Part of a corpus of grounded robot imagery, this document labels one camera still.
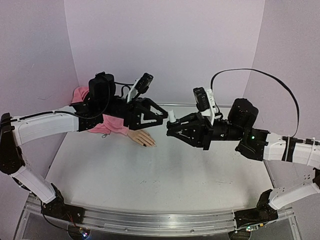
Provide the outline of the black nail polish bottle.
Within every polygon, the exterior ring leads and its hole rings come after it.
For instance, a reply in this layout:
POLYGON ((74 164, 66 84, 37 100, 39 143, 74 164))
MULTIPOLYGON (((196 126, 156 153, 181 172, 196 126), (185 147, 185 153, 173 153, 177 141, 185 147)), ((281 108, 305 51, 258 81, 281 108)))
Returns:
POLYGON ((168 121, 167 122, 167 125, 168 126, 171 126, 171 125, 180 125, 180 120, 179 119, 176 119, 175 121, 168 121))

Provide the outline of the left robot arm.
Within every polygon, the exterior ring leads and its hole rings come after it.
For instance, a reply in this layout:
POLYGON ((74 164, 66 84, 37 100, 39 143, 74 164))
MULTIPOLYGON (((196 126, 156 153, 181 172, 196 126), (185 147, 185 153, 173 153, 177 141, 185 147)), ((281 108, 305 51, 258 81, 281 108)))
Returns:
POLYGON ((84 100, 61 109, 27 116, 12 117, 4 113, 0 119, 0 171, 14 179, 42 201, 43 213, 64 218, 72 206, 65 204, 58 188, 34 173, 23 159, 21 146, 30 141, 68 132, 83 132, 103 123, 104 115, 123 120, 130 130, 142 130, 163 124, 168 112, 149 98, 147 92, 153 76, 144 73, 129 86, 127 96, 118 96, 112 74, 100 72, 88 83, 84 100))

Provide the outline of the white nail polish cap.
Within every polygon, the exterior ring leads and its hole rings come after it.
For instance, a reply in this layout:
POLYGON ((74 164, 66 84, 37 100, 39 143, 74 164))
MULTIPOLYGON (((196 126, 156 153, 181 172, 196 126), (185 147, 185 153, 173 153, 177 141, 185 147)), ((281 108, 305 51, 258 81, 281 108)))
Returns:
POLYGON ((168 119, 169 119, 170 123, 174 123, 177 121, 177 119, 175 117, 175 112, 173 109, 168 111, 168 119))

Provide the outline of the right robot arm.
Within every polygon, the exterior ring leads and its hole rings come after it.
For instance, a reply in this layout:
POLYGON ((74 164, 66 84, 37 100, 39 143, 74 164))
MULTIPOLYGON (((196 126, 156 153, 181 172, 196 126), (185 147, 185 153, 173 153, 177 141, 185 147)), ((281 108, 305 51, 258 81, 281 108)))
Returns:
POLYGON ((320 192, 318 140, 281 136, 254 128, 259 111, 245 98, 234 101, 227 119, 219 119, 218 112, 209 118, 207 105, 198 103, 197 107, 199 112, 180 119, 170 110, 167 136, 205 151, 212 141, 237 141, 235 151, 249 160, 297 163, 312 167, 315 171, 313 179, 305 177, 301 183, 290 188, 266 190, 260 195, 256 207, 236 211, 234 220, 238 229, 250 231, 255 226, 277 220, 278 210, 282 207, 320 192))

